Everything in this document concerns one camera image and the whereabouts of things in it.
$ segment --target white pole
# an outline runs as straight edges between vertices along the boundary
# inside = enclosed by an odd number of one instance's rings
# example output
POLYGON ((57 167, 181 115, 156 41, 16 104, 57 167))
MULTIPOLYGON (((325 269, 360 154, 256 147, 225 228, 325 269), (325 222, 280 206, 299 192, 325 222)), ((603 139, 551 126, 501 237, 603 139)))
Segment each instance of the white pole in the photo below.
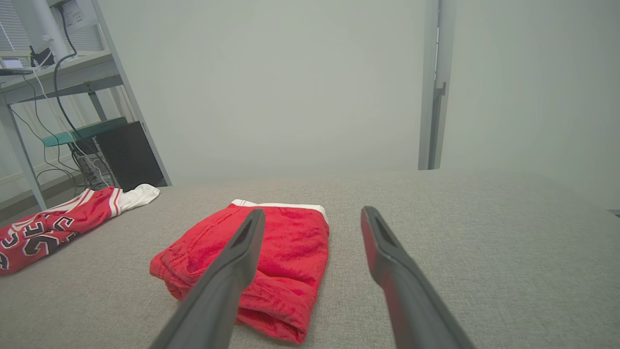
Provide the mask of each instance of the white pole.
POLYGON ((48 35, 49 39, 51 39, 50 47, 54 51, 54 56, 57 57, 56 61, 60 58, 68 56, 69 49, 64 43, 64 35, 54 20, 54 15, 51 13, 47 0, 32 0, 32 7, 34 8, 41 26, 43 27, 43 33, 45 33, 44 35, 48 35))

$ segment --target red and white jersey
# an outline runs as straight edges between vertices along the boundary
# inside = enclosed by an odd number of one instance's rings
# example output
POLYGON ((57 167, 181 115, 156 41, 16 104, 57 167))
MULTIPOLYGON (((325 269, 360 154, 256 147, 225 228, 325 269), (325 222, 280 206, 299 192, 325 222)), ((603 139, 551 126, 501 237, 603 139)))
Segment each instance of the red and white jersey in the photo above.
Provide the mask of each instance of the red and white jersey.
POLYGON ((123 193, 108 187, 86 189, 80 196, 38 214, 30 215, 0 229, 0 275, 19 271, 53 253, 62 243, 71 242, 105 220, 123 211, 151 202, 159 190, 141 184, 123 193))

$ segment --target lettering on jersey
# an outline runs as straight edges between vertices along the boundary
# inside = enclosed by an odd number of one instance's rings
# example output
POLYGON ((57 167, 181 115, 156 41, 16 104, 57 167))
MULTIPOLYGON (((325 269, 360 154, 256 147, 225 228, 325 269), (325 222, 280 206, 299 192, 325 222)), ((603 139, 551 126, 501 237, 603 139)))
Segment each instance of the lettering on jersey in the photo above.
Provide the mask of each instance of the lettering on jersey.
POLYGON ((67 242, 72 242, 73 240, 75 240, 77 238, 77 234, 76 233, 71 233, 69 234, 66 238, 64 238, 67 242))
POLYGON ((1 243, 2 243, 2 246, 4 246, 4 248, 10 248, 10 247, 15 246, 18 241, 19 241, 19 237, 17 236, 17 233, 12 233, 10 240, 9 240, 9 238, 6 237, 6 238, 2 239, 1 243))
POLYGON ((0 252, 0 269, 9 270, 9 259, 2 252, 0 252))
POLYGON ((73 218, 60 217, 54 223, 54 229, 58 230, 59 232, 65 232, 69 229, 69 226, 71 225, 71 223, 73 223, 73 221, 74 221, 73 218))
POLYGON ((26 228, 24 228, 24 237, 29 238, 35 235, 42 234, 44 232, 45 230, 43 229, 43 222, 36 222, 34 227, 32 226, 32 224, 26 225, 26 228))
POLYGON ((41 248, 45 248, 45 254, 49 255, 56 250, 58 244, 59 241, 55 237, 51 237, 49 235, 39 235, 28 240, 24 246, 24 254, 27 256, 34 256, 41 250, 41 248))

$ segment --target red folded cloth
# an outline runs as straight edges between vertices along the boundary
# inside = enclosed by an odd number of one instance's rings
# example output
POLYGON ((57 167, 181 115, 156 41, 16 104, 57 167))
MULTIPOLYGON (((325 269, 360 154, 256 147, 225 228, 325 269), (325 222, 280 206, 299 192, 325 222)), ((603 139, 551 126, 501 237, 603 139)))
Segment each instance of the red folded cloth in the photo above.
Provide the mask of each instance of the red folded cloth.
POLYGON ((184 299, 257 206, 265 211, 265 234, 256 276, 241 294, 237 322, 301 344, 329 254, 329 226, 321 206, 235 200, 155 256, 150 272, 166 282, 175 298, 184 299))

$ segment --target floor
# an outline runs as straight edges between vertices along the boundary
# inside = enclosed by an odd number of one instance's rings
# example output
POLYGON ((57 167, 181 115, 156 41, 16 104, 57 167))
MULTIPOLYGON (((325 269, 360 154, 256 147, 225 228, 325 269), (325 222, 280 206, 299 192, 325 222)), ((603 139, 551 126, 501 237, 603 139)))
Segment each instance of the floor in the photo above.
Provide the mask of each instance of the floor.
MULTIPOLYGON (((52 196, 51 198, 47 199, 45 202, 47 203, 48 207, 54 207, 54 206, 60 205, 63 202, 69 201, 72 198, 74 198, 74 193, 75 193, 75 190, 71 188, 69 190, 63 191, 62 193, 56 196, 52 196)), ((25 211, 22 211, 14 215, 13 217, 8 218, 7 220, 0 222, 0 227, 5 227, 11 223, 17 222, 18 220, 20 220, 21 218, 24 218, 27 215, 39 213, 40 211, 41 210, 39 209, 38 206, 33 206, 25 211)))

